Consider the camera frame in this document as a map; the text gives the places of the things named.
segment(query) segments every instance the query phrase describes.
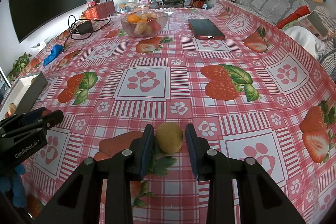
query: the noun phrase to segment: fruit bowl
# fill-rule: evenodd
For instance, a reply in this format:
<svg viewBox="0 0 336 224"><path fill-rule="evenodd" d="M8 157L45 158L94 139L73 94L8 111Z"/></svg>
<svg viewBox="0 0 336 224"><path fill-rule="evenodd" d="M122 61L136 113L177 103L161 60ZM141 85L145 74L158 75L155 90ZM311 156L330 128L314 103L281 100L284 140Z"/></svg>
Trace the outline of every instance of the fruit bowl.
<svg viewBox="0 0 336 224"><path fill-rule="evenodd" d="M130 13L121 19L123 29L131 37L154 36L166 27L167 22L168 13L154 12L152 10L142 10Z"/></svg>

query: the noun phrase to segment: tablecloth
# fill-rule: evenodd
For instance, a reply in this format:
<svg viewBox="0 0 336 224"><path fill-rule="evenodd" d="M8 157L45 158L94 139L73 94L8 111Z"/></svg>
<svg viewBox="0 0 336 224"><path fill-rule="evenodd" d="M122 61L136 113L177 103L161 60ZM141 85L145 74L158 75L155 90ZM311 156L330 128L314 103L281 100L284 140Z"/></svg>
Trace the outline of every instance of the tablecloth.
<svg viewBox="0 0 336 224"><path fill-rule="evenodd" d="M88 39L70 38L66 52L44 68L38 61L65 38L38 54L28 71L41 70L48 85L34 108L60 109L64 121L25 162L26 191L45 204L83 159L109 153L101 141L141 132L146 124L174 122L184 131L193 123L212 148L235 159L256 158L307 223L322 218L336 197L334 139L327 138L329 158L316 163L303 135L321 130L303 133L300 127L323 100L330 114L334 82L290 37L230 2L218 0L210 10L164 10L173 13L151 40L154 51L139 53L146 38L128 36L117 15ZM225 40L195 39L190 18L210 19ZM329 130L332 137L333 120L324 132ZM142 183L131 184L134 223L205 223L209 182L194 180L186 144L158 156L156 167ZM234 197L239 223L235 182ZM104 209L101 203L101 223Z"/></svg>

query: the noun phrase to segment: blue glove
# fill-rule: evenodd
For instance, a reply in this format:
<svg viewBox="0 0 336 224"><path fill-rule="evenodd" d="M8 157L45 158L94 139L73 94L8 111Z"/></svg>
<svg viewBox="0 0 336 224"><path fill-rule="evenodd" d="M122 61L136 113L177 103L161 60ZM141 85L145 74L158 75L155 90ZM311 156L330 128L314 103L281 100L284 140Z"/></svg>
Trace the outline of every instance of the blue glove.
<svg viewBox="0 0 336 224"><path fill-rule="evenodd" d="M54 60L63 50L63 46L56 44L52 50L51 53L44 59L43 61L43 67L48 65L52 60Z"/></svg>
<svg viewBox="0 0 336 224"><path fill-rule="evenodd" d="M12 189L13 205L17 208L27 207L27 196L25 189L22 184L22 179L20 175L26 172L22 164L14 168L14 172L7 177L0 177L0 191L5 193Z"/></svg>

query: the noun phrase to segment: orange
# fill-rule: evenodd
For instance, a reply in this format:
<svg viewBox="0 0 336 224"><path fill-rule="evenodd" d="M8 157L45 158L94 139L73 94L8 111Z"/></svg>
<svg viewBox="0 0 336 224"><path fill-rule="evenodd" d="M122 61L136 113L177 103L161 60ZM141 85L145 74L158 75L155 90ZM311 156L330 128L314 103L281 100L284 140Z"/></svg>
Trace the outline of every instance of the orange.
<svg viewBox="0 0 336 224"><path fill-rule="evenodd" d="M140 17L138 17L137 15L129 15L126 21L131 23L137 23L139 20Z"/></svg>

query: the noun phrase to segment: red pillow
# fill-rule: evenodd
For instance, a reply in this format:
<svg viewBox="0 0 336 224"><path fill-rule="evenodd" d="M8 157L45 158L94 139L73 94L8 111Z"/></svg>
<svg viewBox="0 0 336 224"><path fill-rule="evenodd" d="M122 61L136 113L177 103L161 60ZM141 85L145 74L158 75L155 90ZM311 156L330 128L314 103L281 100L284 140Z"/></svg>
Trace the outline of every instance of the red pillow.
<svg viewBox="0 0 336 224"><path fill-rule="evenodd" d="M194 1L194 0L192 0L189 5L193 8L202 8L204 2L205 2L205 0L204 1Z"/></svg>
<svg viewBox="0 0 336 224"><path fill-rule="evenodd" d="M282 29L287 25L288 23L292 22L295 19L298 19L300 17L303 17L305 15L310 14L309 8L307 5L301 6L296 9L296 11L293 14L290 14L288 17L284 18L283 20L279 21L276 27L278 29Z"/></svg>

